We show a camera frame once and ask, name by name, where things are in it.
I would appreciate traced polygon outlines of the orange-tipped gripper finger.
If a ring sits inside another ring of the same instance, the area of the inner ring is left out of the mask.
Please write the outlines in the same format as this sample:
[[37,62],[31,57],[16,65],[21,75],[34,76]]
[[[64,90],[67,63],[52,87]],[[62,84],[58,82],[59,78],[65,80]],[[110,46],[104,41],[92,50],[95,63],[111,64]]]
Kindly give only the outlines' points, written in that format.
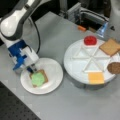
[[27,67],[27,71],[28,71],[28,72],[30,72],[31,74],[33,74],[33,73],[35,73],[35,72],[36,72],[36,70],[35,70],[35,69],[33,69],[33,68],[31,68],[30,66],[29,66],[29,67]]

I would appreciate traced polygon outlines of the white and blue gripper body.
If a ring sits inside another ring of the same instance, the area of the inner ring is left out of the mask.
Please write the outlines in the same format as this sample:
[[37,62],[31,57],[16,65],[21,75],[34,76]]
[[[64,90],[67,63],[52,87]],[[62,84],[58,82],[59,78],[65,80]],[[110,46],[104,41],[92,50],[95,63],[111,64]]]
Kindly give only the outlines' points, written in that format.
[[8,48],[8,51],[15,63],[15,66],[13,67],[14,71],[19,68],[29,68],[32,64],[35,64],[39,60],[36,52],[28,46],[24,40],[19,40],[11,45]]

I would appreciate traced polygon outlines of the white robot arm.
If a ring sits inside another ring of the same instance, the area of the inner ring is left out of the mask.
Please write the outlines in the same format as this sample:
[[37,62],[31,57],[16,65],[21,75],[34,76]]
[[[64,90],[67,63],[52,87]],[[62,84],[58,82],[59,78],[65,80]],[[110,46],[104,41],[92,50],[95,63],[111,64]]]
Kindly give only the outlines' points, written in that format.
[[24,22],[40,2],[41,0],[20,0],[9,14],[0,19],[0,39],[6,45],[14,61],[14,71],[19,69],[26,69],[30,73],[37,71],[35,63],[39,57],[22,39],[22,35]]

